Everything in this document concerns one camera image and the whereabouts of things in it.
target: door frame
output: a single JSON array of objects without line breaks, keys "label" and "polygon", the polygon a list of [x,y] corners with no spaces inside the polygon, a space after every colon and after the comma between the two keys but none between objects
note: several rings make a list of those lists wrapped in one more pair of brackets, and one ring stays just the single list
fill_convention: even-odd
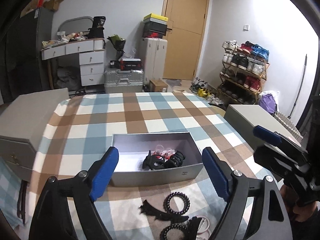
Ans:
[{"label": "door frame", "polygon": [[[167,7],[168,7],[168,3],[172,3],[173,0],[169,1],[169,0],[164,0],[163,1],[163,6],[162,6],[162,16],[165,16],[165,13],[167,11]],[[198,70],[198,66],[199,66],[199,59],[200,59],[200,54],[202,51],[202,47],[203,47],[203,39],[204,39],[204,32],[205,32],[205,26],[207,24],[207,18],[208,18],[208,10],[209,10],[209,3],[210,0],[207,0],[207,7],[205,9],[205,17],[204,17],[204,24],[203,24],[203,28],[202,28],[202,35],[201,35],[201,41],[200,41],[200,47],[199,47],[199,51],[198,51],[198,57],[197,57],[197,61],[196,61],[196,67],[195,70],[193,72],[193,78],[196,76],[197,70]]]}]

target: white drawer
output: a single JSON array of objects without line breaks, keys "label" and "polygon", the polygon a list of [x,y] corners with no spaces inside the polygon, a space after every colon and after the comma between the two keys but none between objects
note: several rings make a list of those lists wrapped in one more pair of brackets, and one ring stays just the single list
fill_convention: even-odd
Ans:
[{"label": "white drawer", "polygon": [[95,51],[79,54],[80,65],[95,64],[104,62],[104,51]]},{"label": "white drawer", "polygon": [[66,54],[66,46],[61,45],[52,49],[46,49],[42,51],[42,60],[46,60],[53,57],[60,57]]},{"label": "white drawer", "polygon": [[93,51],[93,41],[79,41],[66,45],[66,54]]},{"label": "white drawer", "polygon": [[103,74],[104,73],[104,63],[80,65],[80,72],[81,72],[82,76]]},{"label": "white drawer", "polygon": [[81,76],[81,84],[83,86],[99,85],[104,83],[103,74]]},{"label": "white drawer", "polygon": [[95,40],[94,41],[94,50],[103,49],[104,40]]}]

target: suitcase handle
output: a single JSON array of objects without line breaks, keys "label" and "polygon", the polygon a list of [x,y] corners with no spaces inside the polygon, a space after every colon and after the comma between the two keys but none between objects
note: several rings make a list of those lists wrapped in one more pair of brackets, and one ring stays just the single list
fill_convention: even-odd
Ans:
[{"label": "suitcase handle", "polygon": [[131,70],[117,70],[117,74],[131,74]]},{"label": "suitcase handle", "polygon": [[125,82],[122,82],[122,81],[125,81],[125,82],[127,82],[128,84],[130,84],[129,78],[121,78],[121,79],[119,79],[118,84],[125,83]]}]

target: purple bag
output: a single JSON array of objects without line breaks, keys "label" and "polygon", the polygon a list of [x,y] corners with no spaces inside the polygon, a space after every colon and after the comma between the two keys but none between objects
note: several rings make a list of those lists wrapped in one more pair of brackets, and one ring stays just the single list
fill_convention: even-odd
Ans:
[{"label": "purple bag", "polygon": [[266,94],[260,99],[259,106],[261,106],[269,114],[274,114],[276,110],[276,101],[271,94]]}]

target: wooden door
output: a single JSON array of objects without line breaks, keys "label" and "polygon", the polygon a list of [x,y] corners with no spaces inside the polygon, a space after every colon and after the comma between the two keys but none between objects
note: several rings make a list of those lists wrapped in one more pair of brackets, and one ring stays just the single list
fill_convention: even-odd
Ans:
[{"label": "wooden door", "polygon": [[169,18],[165,79],[193,79],[202,46],[209,0],[167,0]]}]

